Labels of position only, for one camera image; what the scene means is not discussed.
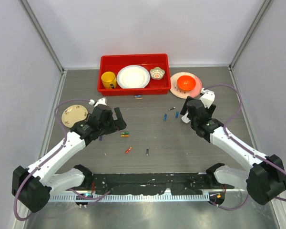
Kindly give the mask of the white remote control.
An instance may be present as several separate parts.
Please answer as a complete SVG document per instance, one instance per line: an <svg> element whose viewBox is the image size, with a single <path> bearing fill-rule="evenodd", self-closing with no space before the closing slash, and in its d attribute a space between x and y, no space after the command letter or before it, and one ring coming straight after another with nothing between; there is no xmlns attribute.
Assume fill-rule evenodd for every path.
<svg viewBox="0 0 286 229"><path fill-rule="evenodd" d="M190 118L188 118L188 112L186 112L185 113L185 115L183 115L182 117L181 117L181 120L184 122L184 123L189 123L189 122L191 122L191 120L190 120Z"/></svg>

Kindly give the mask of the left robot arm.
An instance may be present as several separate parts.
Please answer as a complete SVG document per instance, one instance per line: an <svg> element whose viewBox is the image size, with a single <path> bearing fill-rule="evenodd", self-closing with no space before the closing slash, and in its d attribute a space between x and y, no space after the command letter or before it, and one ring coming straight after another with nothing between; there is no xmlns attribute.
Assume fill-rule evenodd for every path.
<svg viewBox="0 0 286 229"><path fill-rule="evenodd" d="M62 174L57 174L57 171L92 141L125 128L120 108L96 105L88 120L76 122L63 140L44 157L27 168L18 166L13 171L14 203L21 202L30 212L36 213L51 197L65 190L73 187L88 190L93 182L93 173L85 166L75 165Z"/></svg>

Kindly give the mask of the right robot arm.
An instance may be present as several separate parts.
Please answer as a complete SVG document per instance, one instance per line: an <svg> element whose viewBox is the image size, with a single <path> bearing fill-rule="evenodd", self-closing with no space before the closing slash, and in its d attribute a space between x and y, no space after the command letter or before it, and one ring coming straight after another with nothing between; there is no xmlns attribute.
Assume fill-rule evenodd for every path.
<svg viewBox="0 0 286 229"><path fill-rule="evenodd" d="M200 99L187 97L180 114L190 120L191 128L207 142L219 147L238 162L243 170L216 164L206 178L210 188L228 184L246 190L258 204L265 205L286 191L284 165L277 155L267 156L242 142L224 124L212 118L216 106L205 107Z"/></svg>

